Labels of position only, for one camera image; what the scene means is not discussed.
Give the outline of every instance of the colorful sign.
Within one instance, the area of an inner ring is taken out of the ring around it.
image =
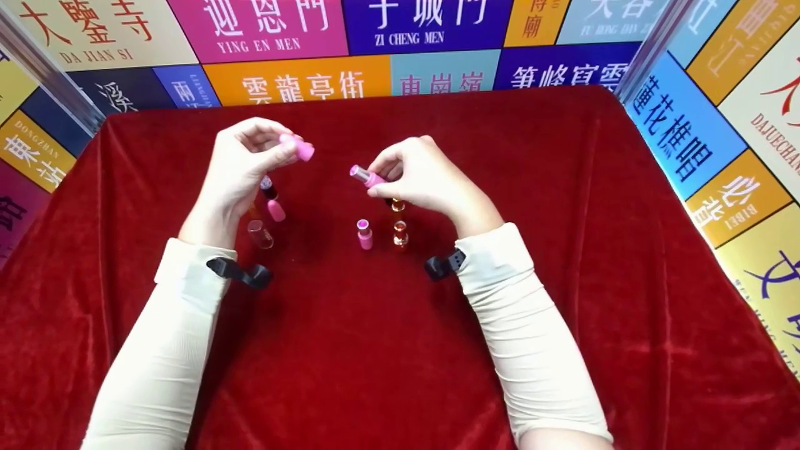
[[[800,23],[739,83],[719,110],[800,199]]]
[[[20,110],[0,127],[0,145],[0,158],[48,192],[75,164],[73,155]]]
[[[513,0],[342,1],[350,54],[397,54],[500,48]]]
[[[689,65],[689,76],[718,105],[798,16],[797,0],[737,2]]]
[[[570,0],[514,0],[506,30],[506,46],[555,44]]]
[[[392,95],[492,90],[500,50],[392,55]]]
[[[681,199],[688,199],[746,147],[669,52],[626,109]]]
[[[669,50],[686,67],[725,18],[736,0],[697,0],[683,25],[676,30]]]
[[[719,247],[792,201],[748,150],[686,201],[694,224]]]
[[[22,235],[50,197],[29,179],[0,161],[0,270]]]
[[[559,44],[640,42],[653,29],[668,0],[572,0]]]
[[[601,84],[613,92],[638,48],[637,42],[506,48],[494,89]]]
[[[200,62],[347,54],[339,0],[170,0]]]
[[[792,203],[717,255],[756,311],[792,374],[800,379],[800,207]]]
[[[66,71],[197,62],[165,0],[0,0]]]
[[[70,77],[107,115],[175,107],[149,67],[70,72]]]
[[[153,72],[179,108],[220,106],[202,66],[154,67]]]
[[[212,64],[203,69],[224,106],[392,93],[389,55]]]

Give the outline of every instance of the arm sleeve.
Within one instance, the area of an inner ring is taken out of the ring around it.
[[[458,271],[502,385],[514,440],[533,428],[612,441],[600,401],[566,322],[534,273],[512,223],[456,241]]]
[[[82,448],[184,447],[229,283],[206,267],[216,257],[236,252],[167,243],[156,287],[100,387]]]

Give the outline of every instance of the pink sign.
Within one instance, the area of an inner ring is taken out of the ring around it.
[[[50,194],[0,161],[0,269]]]
[[[201,63],[347,55],[340,0],[168,0]]]

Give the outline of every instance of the red velvet cloth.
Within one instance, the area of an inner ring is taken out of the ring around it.
[[[514,446],[444,217],[347,176],[434,136],[515,222],[575,334],[618,449],[800,448],[800,389],[687,218],[634,125],[598,87],[371,98],[110,117],[0,275],[3,448],[77,448],[94,396],[201,186],[216,131],[254,115],[316,144],[274,172],[288,214],[274,271],[223,302],[191,448]],[[358,246],[369,219],[375,248]]]

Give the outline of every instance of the yellow sign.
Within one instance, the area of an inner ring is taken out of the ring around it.
[[[800,380],[800,207],[792,203],[717,250],[734,279]]]
[[[36,89],[36,82],[0,50],[0,123]]]
[[[792,198],[747,150],[686,201],[692,221],[714,247],[740,235]]]
[[[0,145],[7,163],[48,192],[75,164],[73,155],[19,110],[0,128]]]
[[[223,106],[392,95],[390,56],[203,66]]]
[[[198,60],[166,0],[0,0],[66,71]]]
[[[686,72],[718,105],[800,15],[798,0],[741,0]]]
[[[570,0],[514,0],[506,47],[552,46]]]

